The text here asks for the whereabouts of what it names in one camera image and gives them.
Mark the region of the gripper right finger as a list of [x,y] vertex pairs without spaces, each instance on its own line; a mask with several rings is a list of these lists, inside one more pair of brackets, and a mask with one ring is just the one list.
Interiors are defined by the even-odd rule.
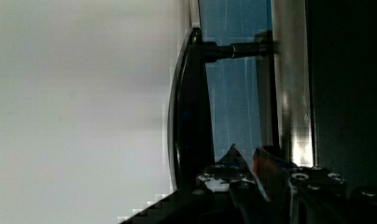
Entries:
[[347,224],[344,178],[318,165],[285,161],[280,152],[274,147],[257,148],[253,171],[267,199],[281,207],[286,224]]

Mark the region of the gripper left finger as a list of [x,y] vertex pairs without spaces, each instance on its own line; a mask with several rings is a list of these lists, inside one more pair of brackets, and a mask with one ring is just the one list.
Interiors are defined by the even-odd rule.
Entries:
[[213,195],[202,224],[271,224],[271,208],[235,145],[196,176],[196,185]]

